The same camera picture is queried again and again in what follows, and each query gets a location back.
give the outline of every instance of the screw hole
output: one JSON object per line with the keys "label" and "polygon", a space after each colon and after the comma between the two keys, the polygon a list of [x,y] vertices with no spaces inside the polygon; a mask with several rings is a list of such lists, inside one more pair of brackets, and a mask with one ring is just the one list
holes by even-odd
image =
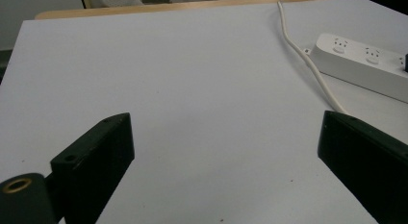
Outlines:
{"label": "screw hole", "polygon": [[4,193],[19,192],[20,190],[22,190],[22,189],[26,188],[27,186],[29,186],[31,182],[32,182],[32,180],[29,179],[29,178],[16,179],[16,180],[6,184],[6,186],[3,187],[3,192]]}
{"label": "screw hole", "polygon": [[72,162],[76,159],[75,155],[69,155],[64,158],[67,162]]}

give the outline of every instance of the white table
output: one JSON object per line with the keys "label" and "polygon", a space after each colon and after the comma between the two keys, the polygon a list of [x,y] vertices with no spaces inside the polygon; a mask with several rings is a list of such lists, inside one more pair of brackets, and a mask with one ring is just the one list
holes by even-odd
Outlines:
{"label": "white table", "polygon": [[[406,15],[285,3],[290,36],[406,52]],[[325,76],[352,115],[408,143],[408,104]],[[0,87],[0,181],[39,172],[129,112],[136,158],[98,223],[375,223],[318,158],[331,110],[275,4],[24,22]]]}

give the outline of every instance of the electrical outlet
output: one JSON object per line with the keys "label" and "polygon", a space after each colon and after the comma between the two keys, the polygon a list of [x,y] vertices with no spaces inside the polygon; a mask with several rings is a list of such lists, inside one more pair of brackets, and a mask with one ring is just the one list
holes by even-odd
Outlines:
{"label": "electrical outlet", "polygon": [[331,34],[307,53],[322,73],[408,103],[405,55]]}

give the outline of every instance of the white power strip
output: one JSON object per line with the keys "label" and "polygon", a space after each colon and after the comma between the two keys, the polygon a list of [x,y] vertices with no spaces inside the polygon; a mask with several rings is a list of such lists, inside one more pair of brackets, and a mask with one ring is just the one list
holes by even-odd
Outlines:
{"label": "white power strip", "polygon": [[408,103],[405,55],[321,34],[309,56],[322,73]]}

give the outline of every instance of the brass insert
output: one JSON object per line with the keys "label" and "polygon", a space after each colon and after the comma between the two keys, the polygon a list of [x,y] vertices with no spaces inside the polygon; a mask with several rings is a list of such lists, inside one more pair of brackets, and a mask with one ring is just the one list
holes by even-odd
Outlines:
{"label": "brass insert", "polygon": [[29,178],[20,178],[20,179],[15,179],[9,183],[7,183],[4,187],[3,187],[3,192],[4,193],[15,193],[15,192],[19,192],[20,190],[28,187],[30,185],[30,183],[33,182],[31,179]]}

